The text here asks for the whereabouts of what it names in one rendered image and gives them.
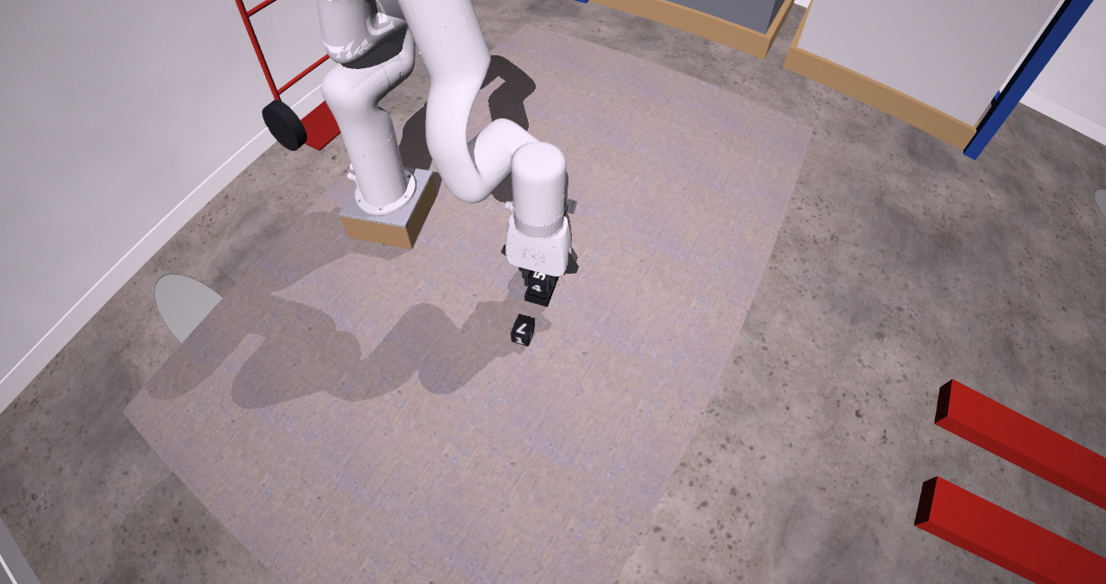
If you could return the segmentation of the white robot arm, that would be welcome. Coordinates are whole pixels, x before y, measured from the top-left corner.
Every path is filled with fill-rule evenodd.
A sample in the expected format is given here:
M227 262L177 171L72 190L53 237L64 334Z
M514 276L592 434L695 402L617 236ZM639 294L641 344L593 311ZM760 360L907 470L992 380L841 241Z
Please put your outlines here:
M533 238L556 234L564 215L575 213L577 201L565 198L565 156L555 144L505 118L467 142L467 117L491 64L473 0L316 2L321 40L337 63L321 80L321 96L346 144L354 171L347 178L359 182L355 199L364 213L397 213L416 191L392 116L377 106L410 77L416 45L430 79L426 142L449 191L478 204L512 175L513 204L505 209Z

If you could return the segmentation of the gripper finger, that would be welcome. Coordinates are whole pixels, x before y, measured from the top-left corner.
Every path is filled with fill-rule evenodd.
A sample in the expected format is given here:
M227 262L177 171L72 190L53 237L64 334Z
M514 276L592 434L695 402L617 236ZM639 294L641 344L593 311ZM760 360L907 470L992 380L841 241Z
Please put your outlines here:
M501 253L503 255L505 255L505 246L503 246L503 248L501 250ZM529 278L531 275L531 271L528 270L528 269L523 269L523 268L518 268L518 269L521 270L521 272L522 272L522 278L524 278L524 285L529 286L528 280L529 280Z
M574 258L572 255L570 255L570 253L568 253L568 268L565 270L565 273L563 275L565 277L566 273L568 273L568 274L575 274L577 271L578 271L578 264L574 260ZM556 286L557 278L559 277L546 277L546 280L545 280L545 291L546 292L550 292L550 286Z

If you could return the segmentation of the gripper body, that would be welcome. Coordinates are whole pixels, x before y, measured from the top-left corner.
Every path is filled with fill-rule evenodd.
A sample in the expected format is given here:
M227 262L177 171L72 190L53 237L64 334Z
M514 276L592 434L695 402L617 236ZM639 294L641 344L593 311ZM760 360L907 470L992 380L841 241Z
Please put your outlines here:
M570 229L568 218L556 234L533 238L517 228L514 218L509 218L505 255L509 263L528 270L536 270L546 277L563 277L568 268Z

